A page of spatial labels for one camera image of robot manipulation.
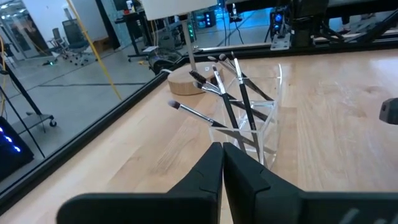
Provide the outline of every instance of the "white lamp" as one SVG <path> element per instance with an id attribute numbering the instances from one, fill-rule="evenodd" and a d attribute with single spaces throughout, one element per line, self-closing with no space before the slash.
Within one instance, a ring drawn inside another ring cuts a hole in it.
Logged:
<path id="1" fill-rule="evenodd" d="M 182 29 L 187 43 L 189 61 L 192 70 L 197 70 L 193 58 L 191 39 L 188 31 L 188 14 L 192 11 L 217 5 L 217 0 L 141 0 L 147 20 L 180 16 Z"/>

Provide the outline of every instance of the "lamp stand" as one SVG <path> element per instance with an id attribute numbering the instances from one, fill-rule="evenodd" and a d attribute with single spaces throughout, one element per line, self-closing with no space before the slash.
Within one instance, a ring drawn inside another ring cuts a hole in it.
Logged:
<path id="1" fill-rule="evenodd" d="M 193 71 L 197 71 L 197 66 L 195 64 L 195 58 L 193 57 L 191 37 L 189 35 L 189 30 L 188 30 L 188 14 L 184 14 L 184 15 L 181 15 L 178 17 L 181 21 L 182 31 L 183 31 L 184 37 L 185 37 L 185 43 L 187 44 L 188 56 L 189 56 L 189 62 L 191 63 L 191 68 Z"/>

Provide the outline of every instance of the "black metal frame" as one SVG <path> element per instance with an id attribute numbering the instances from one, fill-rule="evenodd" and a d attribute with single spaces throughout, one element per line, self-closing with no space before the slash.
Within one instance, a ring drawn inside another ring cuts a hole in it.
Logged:
<path id="1" fill-rule="evenodd" d="M 316 47 L 307 47 L 300 49 L 290 49 L 286 51 L 271 51 L 270 46 L 266 44 L 257 46 L 242 47 L 221 47 L 215 49 L 203 49 L 195 54 L 197 62 L 208 61 L 207 56 L 217 57 L 219 54 L 230 55 L 231 51 L 241 59 L 262 58 L 262 57 L 286 57 L 294 55 L 314 55 L 314 54 L 333 54 L 341 52 L 357 52 L 365 50 L 381 50 L 398 48 L 398 34 L 385 34 L 373 43 L 344 43 L 328 45 L 329 41 L 319 40 Z M 182 65 L 188 63 L 188 56 L 182 57 L 171 70 L 175 70 Z M 10 186 L 6 192 L 0 195 L 0 215 L 11 208 L 23 196 L 28 194 L 32 189 L 38 186 L 49 175 L 55 172 L 67 160 L 73 157 L 77 152 L 83 149 L 89 142 L 94 140 L 109 125 L 119 119 L 124 113 L 131 109 L 135 104 L 140 102 L 152 90 L 155 90 L 163 83 L 168 73 L 157 75 L 151 82 L 144 85 L 137 92 L 126 98 L 120 104 L 115 106 L 111 111 L 107 112 L 103 117 L 98 119 L 94 124 L 87 127 L 75 138 L 70 140 L 59 150 L 48 156 L 39 166 L 26 174 L 18 182 Z"/>

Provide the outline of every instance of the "computer tower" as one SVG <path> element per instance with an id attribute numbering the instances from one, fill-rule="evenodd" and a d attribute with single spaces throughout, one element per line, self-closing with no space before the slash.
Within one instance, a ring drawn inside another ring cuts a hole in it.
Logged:
<path id="1" fill-rule="evenodd" d="M 33 158 L 34 155 L 27 144 L 7 120 L 0 117 L 0 181 L 28 164 Z"/>

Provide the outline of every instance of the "robot workstation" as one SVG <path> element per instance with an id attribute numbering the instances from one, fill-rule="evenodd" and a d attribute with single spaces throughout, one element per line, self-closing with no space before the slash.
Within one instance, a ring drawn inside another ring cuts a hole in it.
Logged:
<path id="1" fill-rule="evenodd" d="M 37 199 L 58 224 L 398 224 L 398 1 L 139 2 L 148 21 L 178 17 L 185 54 L 5 220 Z M 210 32 L 221 47 L 189 41 L 208 8 L 228 22 Z M 261 10 L 264 41 L 227 46 L 228 26 L 257 35 L 237 23 Z"/>

